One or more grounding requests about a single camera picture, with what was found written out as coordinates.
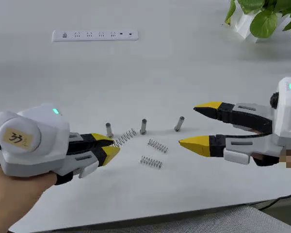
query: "sticker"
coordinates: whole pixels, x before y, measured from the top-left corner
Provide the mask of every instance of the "sticker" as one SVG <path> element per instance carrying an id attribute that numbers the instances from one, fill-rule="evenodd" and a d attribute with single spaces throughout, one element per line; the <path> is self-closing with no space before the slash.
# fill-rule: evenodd
<path id="1" fill-rule="evenodd" d="M 32 134 L 27 134 L 12 128 L 7 128 L 3 136 L 3 141 L 16 147 L 28 150 L 31 148 Z"/>

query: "metal spring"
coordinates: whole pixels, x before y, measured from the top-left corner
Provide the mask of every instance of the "metal spring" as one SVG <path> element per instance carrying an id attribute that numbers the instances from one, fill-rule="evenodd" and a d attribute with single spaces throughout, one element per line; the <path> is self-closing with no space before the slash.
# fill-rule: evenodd
<path id="1" fill-rule="evenodd" d="M 155 141 L 153 139 L 150 139 L 147 144 L 152 146 L 155 149 L 160 150 L 161 152 L 166 153 L 168 151 L 168 147 L 167 146 L 165 146 L 164 144 L 161 144 L 158 141 Z"/>
<path id="2" fill-rule="evenodd" d="M 151 167 L 156 167 L 158 169 L 160 169 L 162 167 L 162 161 L 159 161 L 156 159 L 151 159 L 151 158 L 145 157 L 145 156 L 141 157 L 140 163 L 146 164 L 146 165 L 151 166 Z"/>
<path id="3" fill-rule="evenodd" d="M 125 144 L 128 140 L 131 140 L 134 136 L 136 136 L 136 131 L 131 128 L 127 132 L 125 132 L 122 136 L 118 137 L 116 140 L 114 140 L 114 147 L 119 147 Z"/>

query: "potted plant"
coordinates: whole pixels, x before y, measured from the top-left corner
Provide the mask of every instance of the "potted plant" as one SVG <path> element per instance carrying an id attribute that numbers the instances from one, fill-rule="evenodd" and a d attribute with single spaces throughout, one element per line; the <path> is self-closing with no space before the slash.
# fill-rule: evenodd
<path id="1" fill-rule="evenodd" d="M 278 21 L 283 21 L 283 17 L 287 16 L 291 18 L 291 0 L 238 0 L 238 4 L 243 11 L 243 15 L 237 22 L 236 27 L 239 33 L 242 31 L 244 38 L 250 33 L 255 38 L 268 38 L 279 25 Z M 230 8 L 225 20 L 226 24 L 231 25 L 231 17 L 235 10 L 236 2 L 230 0 Z M 283 29 L 283 31 L 288 30 L 291 30 L 291 20 Z"/>

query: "electrical outlet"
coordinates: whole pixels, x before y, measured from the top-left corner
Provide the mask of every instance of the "electrical outlet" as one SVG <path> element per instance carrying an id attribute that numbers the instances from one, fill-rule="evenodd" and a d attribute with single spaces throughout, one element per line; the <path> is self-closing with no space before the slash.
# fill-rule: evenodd
<path id="1" fill-rule="evenodd" d="M 52 41 L 138 40 L 137 31 L 54 31 Z"/>

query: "white table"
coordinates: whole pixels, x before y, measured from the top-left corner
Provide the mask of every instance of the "white table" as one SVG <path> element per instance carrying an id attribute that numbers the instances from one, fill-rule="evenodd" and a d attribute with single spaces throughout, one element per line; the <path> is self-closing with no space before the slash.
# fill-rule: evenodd
<path id="1" fill-rule="evenodd" d="M 291 39 L 252 44 L 223 26 L 228 1 L 2 0 L 0 111 L 53 102 L 80 133 L 148 134 L 85 179 L 52 187 L 12 231 L 32 232 L 273 199 L 291 193 L 291 169 L 207 159 L 178 140 L 240 130 L 193 111 L 208 101 L 268 104 L 291 76 Z M 52 31 L 134 29 L 133 42 L 51 43 Z M 173 128 L 186 117 L 181 132 Z M 149 138 L 169 147 L 160 154 Z M 163 161 L 156 170 L 142 155 Z"/>

